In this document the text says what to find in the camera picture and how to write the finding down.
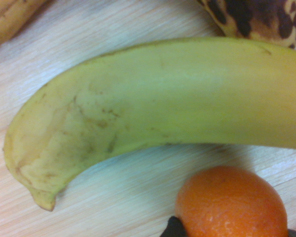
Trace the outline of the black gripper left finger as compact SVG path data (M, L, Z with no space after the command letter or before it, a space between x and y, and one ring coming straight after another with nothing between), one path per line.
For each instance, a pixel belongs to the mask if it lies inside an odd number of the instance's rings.
M187 237L187 233L181 220L175 216L171 216L160 237Z

